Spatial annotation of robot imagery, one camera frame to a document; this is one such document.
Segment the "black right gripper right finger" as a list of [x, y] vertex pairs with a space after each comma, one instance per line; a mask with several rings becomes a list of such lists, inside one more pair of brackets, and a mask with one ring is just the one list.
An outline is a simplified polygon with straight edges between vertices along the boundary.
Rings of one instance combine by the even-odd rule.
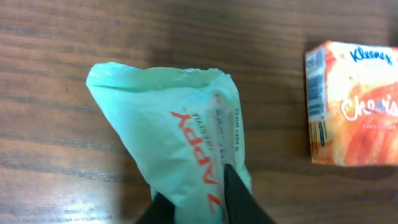
[[276, 224], [255, 201], [231, 164], [224, 165], [224, 199], [230, 224]]

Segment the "teal wet wipes pack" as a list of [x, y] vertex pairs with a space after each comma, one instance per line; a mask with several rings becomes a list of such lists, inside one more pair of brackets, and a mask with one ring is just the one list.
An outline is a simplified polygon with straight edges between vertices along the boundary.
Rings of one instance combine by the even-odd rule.
[[210, 68], [94, 65], [86, 85], [176, 223], [224, 223], [223, 166], [246, 187], [243, 117], [230, 75]]

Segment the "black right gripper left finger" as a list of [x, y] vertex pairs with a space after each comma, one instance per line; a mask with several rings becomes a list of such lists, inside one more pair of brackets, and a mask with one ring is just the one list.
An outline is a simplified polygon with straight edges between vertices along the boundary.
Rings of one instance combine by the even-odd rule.
[[174, 224], [175, 205], [157, 193], [149, 208], [137, 219], [135, 224]]

